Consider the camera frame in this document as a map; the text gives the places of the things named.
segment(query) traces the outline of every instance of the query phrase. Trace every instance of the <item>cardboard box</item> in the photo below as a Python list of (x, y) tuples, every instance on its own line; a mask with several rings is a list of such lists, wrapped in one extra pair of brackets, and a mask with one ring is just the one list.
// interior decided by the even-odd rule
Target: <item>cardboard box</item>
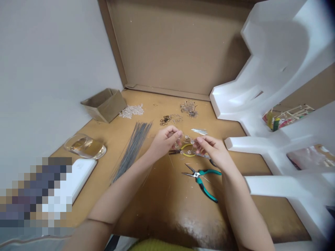
[(107, 88), (80, 102), (97, 121), (110, 123), (127, 106), (121, 92)]

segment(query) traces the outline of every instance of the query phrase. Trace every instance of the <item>table surface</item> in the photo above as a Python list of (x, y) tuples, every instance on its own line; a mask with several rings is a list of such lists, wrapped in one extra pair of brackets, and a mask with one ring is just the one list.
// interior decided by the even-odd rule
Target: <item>table surface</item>
[[(128, 105), (143, 103), (144, 114), (133, 115), (132, 119), (116, 117), (109, 124), (91, 120), (78, 131), (103, 142), (107, 152), (98, 160), (73, 204), (70, 214), (73, 227), (77, 227), (86, 218), (95, 202), (109, 187), (137, 121), (153, 121), (139, 156), (148, 149), (157, 131), (163, 128), (159, 121), (169, 114), (183, 115), (183, 121), (177, 123), (176, 127), (192, 138), (199, 136), (192, 128), (207, 129), (208, 135), (223, 140), (227, 137), (246, 136), (239, 122), (217, 119), (210, 102), (195, 101), (199, 115), (194, 119), (180, 111), (180, 104), (186, 100), (184, 98), (133, 90), (124, 90), (122, 95)], [(244, 176), (271, 175), (261, 155), (229, 153)], [(62, 147), (52, 157), (72, 157), (73, 162), (79, 158)], [(190, 163), (197, 170), (213, 168), (206, 158), (196, 156), (182, 159), (180, 154), (165, 155), (153, 165), (143, 186), (118, 221), (114, 234), (140, 239), (158, 238), (189, 247), (234, 249), (235, 239), (222, 199), (221, 178), (217, 175), (206, 175), (208, 181), (203, 179), (207, 190), (219, 200), (216, 204), (202, 193), (193, 177), (181, 174), (189, 171), (185, 163)], [(310, 240), (286, 198), (252, 198), (275, 243)]]

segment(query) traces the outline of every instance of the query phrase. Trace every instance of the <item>right hand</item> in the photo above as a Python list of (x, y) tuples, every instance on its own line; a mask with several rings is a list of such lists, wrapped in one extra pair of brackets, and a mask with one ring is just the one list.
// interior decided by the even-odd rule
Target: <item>right hand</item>
[(201, 155), (208, 153), (219, 169), (227, 170), (227, 168), (236, 167), (221, 140), (211, 136), (202, 136), (196, 138), (194, 145), (197, 148), (196, 153), (200, 153)]

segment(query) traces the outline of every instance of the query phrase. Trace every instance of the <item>metal wire bundle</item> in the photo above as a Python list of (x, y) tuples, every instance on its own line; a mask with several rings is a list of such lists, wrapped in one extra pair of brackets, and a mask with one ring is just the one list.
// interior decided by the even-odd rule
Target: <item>metal wire bundle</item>
[(197, 132), (201, 135), (207, 135), (207, 130), (206, 129), (192, 129), (192, 131)]
[(115, 177), (113, 178), (112, 183), (115, 182), (118, 178), (120, 178), (121, 175), (123, 175), (135, 162), (135, 159), (143, 145), (144, 140), (148, 135), (151, 126), (152, 122), (151, 123), (136, 122), (125, 155), (123, 156), (120, 164), (117, 167), (117, 172), (115, 174)]

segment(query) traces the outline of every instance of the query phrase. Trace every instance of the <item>yellow clothing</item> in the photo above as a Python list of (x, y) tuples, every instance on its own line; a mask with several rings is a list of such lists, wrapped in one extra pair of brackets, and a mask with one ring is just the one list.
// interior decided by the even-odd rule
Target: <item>yellow clothing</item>
[(147, 239), (135, 243), (129, 251), (191, 251), (190, 248), (166, 243), (157, 239)]

